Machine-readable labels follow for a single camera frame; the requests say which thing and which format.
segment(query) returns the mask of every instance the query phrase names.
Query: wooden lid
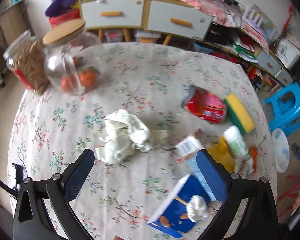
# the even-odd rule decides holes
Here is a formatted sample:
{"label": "wooden lid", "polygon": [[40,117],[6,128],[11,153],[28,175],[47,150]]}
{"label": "wooden lid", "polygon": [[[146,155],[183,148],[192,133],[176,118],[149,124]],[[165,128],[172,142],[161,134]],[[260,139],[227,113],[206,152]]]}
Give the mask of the wooden lid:
{"label": "wooden lid", "polygon": [[75,37],[82,32],[84,26],[85,21],[82,19],[75,19],[62,23],[48,32],[44,36],[42,43],[44,45],[52,45],[69,40],[71,37]]}

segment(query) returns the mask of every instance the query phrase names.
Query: wooden cabinet leg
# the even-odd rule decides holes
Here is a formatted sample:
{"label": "wooden cabinet leg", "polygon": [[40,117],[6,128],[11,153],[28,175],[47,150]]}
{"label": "wooden cabinet leg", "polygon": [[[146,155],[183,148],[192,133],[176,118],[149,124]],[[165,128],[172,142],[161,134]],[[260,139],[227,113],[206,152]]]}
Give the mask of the wooden cabinet leg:
{"label": "wooden cabinet leg", "polygon": [[103,42],[103,29],[100,29],[98,32],[98,38],[101,41],[101,43]]}
{"label": "wooden cabinet leg", "polygon": [[162,45],[168,45],[171,41],[172,35],[167,35]]}
{"label": "wooden cabinet leg", "polygon": [[123,28],[123,34],[125,41],[129,42],[131,41],[130,31],[127,28]]}

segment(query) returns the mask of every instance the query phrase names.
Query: floral tablecloth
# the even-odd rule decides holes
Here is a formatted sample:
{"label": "floral tablecloth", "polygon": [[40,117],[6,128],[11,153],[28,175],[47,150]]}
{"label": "floral tablecloth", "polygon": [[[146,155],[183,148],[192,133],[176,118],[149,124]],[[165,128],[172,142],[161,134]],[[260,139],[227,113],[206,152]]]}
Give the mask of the floral tablecloth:
{"label": "floral tablecloth", "polygon": [[[169,139],[160,149],[137,153],[124,163],[106,165],[98,160],[76,200],[74,212],[95,239],[171,239],[146,224],[178,179],[191,169],[172,148],[201,128],[204,146],[218,142],[231,125],[228,118],[212,125],[180,108],[191,84],[224,98],[236,93],[251,115],[256,128],[244,136],[248,146],[258,146],[257,173],[269,178],[277,192],[274,148],[268,125],[256,93],[240,65],[210,55],[144,43],[104,45],[104,65],[98,87],[83,96],[68,96],[49,87],[43,96],[26,91],[12,129],[8,166],[14,158],[23,160],[33,180],[63,172],[85,148],[98,147],[103,119],[126,109],[150,129],[167,130]],[[8,183],[13,186],[8,173]],[[14,212],[16,201],[11,199]],[[201,220],[185,239],[196,239],[212,220],[221,203],[210,203],[209,218]],[[235,232],[246,201],[227,233]],[[57,233],[65,236],[49,201],[47,210]]]}

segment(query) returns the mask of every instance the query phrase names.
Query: glass jar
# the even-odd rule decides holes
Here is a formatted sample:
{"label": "glass jar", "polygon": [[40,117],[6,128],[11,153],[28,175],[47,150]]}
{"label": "glass jar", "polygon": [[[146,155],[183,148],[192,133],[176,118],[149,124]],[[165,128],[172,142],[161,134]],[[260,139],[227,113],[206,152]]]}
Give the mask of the glass jar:
{"label": "glass jar", "polygon": [[103,46],[98,36],[84,30],[84,21],[60,24],[43,39],[45,71],[52,85],[71,95],[82,95],[99,79]]}
{"label": "glass jar", "polygon": [[42,44],[29,30],[21,34],[4,52],[7,67],[29,90],[41,95],[49,84],[45,74]]}

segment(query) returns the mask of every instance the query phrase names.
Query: drawer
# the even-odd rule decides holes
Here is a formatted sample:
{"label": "drawer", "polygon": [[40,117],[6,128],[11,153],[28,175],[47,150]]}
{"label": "drawer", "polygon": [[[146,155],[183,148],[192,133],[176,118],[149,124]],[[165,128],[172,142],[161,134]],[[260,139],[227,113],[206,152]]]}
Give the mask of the drawer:
{"label": "drawer", "polygon": [[293,82],[293,78],[290,76],[288,72],[282,69],[275,78],[279,80],[283,85],[287,86]]}
{"label": "drawer", "polygon": [[195,8],[172,3],[151,1],[147,29],[188,38],[204,39],[212,17]]}
{"label": "drawer", "polygon": [[144,0],[99,0],[82,3],[86,27],[131,26],[142,23]]}
{"label": "drawer", "polygon": [[269,72],[272,76],[276,76],[281,71],[281,66],[274,58],[267,54],[264,50],[257,57],[258,64]]}

